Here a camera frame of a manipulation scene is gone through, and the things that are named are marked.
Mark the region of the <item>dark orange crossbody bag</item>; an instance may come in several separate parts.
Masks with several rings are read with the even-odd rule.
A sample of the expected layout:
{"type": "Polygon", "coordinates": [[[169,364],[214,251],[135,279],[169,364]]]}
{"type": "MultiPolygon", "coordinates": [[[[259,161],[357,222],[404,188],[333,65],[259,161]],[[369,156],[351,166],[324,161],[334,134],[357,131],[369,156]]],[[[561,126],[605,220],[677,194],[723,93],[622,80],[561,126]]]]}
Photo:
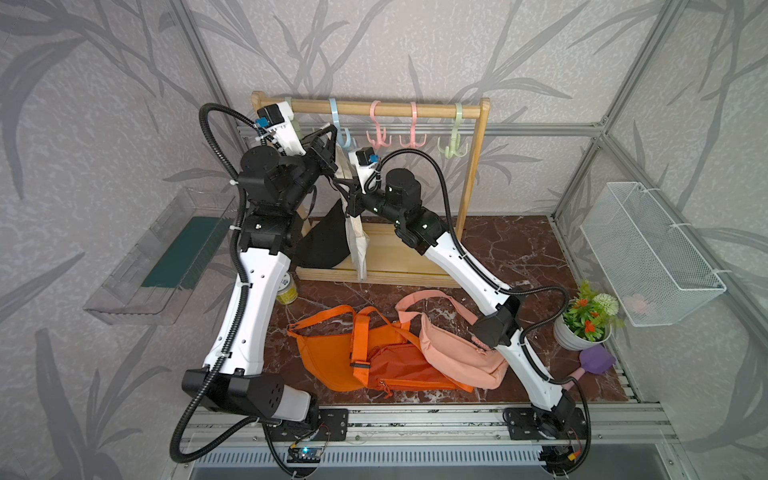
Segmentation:
{"type": "Polygon", "coordinates": [[[374,307],[357,312],[350,340],[350,381],[387,395],[395,391],[472,391],[471,386],[448,377],[428,362],[410,326],[408,320],[388,320],[374,307]]]}

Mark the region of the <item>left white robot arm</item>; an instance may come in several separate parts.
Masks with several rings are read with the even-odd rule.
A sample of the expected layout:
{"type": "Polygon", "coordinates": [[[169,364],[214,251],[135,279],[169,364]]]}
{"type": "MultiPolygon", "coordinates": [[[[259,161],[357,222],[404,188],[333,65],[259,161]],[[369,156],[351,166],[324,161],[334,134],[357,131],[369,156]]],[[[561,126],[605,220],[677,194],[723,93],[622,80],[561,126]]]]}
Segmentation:
{"type": "Polygon", "coordinates": [[[333,181],[338,170],[336,128],[327,125],[299,137],[292,116],[284,102],[261,109],[254,120],[217,103],[204,104],[198,113],[209,147],[238,190],[228,247],[236,281],[203,366],[186,371],[182,380],[191,400],[170,440],[169,456],[177,464],[205,456],[254,422],[264,428],[287,423],[310,433],[319,427],[313,396],[263,371],[267,327],[277,292],[302,241],[298,208],[320,178],[333,181]],[[209,119],[213,112],[248,125],[260,140],[238,166],[227,158],[214,136],[209,119]],[[208,444],[184,452],[182,439],[199,407],[240,419],[208,444]]]}

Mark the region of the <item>pink crossbody bag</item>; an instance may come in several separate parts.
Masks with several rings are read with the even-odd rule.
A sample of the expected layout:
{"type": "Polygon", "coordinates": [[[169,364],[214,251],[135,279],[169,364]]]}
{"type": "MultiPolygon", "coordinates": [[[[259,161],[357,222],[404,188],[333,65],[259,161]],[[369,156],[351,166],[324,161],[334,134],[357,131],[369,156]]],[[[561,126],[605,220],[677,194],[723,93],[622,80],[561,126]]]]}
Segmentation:
{"type": "Polygon", "coordinates": [[[498,388],[509,368],[501,353],[476,337],[469,341],[435,326],[423,312],[409,311],[414,304],[431,298],[447,299],[470,326],[478,320],[470,310],[439,290],[423,290],[403,297],[395,305],[398,319],[401,323],[420,319],[419,346],[426,361],[446,377],[470,389],[498,388]]]}

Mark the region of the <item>black crossbody bag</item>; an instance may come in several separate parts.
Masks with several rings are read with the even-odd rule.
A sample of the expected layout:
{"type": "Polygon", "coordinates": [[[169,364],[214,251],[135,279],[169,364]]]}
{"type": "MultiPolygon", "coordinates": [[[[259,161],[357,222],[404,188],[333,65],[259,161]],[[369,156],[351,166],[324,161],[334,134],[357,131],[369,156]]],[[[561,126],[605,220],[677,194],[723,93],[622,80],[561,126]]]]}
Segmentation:
{"type": "Polygon", "coordinates": [[[328,214],[297,245],[292,263],[297,267],[332,269],[350,256],[346,215],[338,200],[328,214]]]}

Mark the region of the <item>cream white crossbody bag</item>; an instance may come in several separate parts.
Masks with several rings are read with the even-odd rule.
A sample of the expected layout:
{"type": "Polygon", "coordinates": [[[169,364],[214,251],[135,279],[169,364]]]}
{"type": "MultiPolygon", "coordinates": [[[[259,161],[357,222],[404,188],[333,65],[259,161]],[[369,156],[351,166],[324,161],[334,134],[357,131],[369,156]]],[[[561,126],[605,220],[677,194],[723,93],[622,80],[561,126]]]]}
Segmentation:
{"type": "MultiPolygon", "coordinates": [[[[357,177],[356,169],[350,164],[347,153],[339,145],[335,146],[335,159],[339,168],[335,177],[339,180],[352,180],[353,184],[358,186],[359,178],[357,177]]],[[[369,237],[363,229],[360,217],[350,217],[347,215],[344,226],[356,280],[362,282],[367,279],[366,253],[369,237]]]]}

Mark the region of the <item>bright orange crossbody bag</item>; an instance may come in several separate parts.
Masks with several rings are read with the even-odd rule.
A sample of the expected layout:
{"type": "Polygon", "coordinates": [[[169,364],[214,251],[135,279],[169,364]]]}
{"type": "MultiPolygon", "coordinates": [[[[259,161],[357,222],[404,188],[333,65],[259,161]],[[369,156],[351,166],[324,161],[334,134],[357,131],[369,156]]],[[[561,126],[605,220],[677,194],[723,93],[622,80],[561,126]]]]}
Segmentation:
{"type": "Polygon", "coordinates": [[[401,327],[392,323],[375,307],[356,312],[341,305],[322,311],[288,327],[287,334],[297,342],[304,367],[327,388],[350,392],[370,387],[371,360],[375,349],[400,343],[396,332],[401,327]],[[307,336],[301,330],[321,323],[352,316],[352,332],[338,335],[307,336]]]}

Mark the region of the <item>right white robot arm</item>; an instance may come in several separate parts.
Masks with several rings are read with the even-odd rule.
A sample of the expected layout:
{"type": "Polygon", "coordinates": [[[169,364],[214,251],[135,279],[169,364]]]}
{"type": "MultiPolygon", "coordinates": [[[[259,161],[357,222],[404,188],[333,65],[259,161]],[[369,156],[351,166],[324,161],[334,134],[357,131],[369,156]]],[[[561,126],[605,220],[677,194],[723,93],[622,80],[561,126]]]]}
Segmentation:
{"type": "Polygon", "coordinates": [[[461,243],[452,220],[445,175],[437,161],[426,152],[401,148],[379,157],[372,148],[352,151],[347,156],[353,171],[350,180],[338,183],[348,202],[348,213],[357,217],[370,212],[391,223],[396,236],[449,275],[469,294],[481,312],[471,331],[482,343],[497,351],[522,383],[534,412],[534,425],[545,438],[566,434],[573,423],[587,420],[588,406],[576,403],[566,391],[566,381],[555,379],[535,355],[529,334],[555,321],[550,316],[523,326],[519,311],[523,301],[533,295],[558,293],[557,312],[563,314],[570,296],[561,285],[513,288],[484,267],[461,243]],[[387,170],[397,157],[412,155],[429,163],[439,182],[443,214],[424,206],[422,185],[406,168],[387,170]]]}

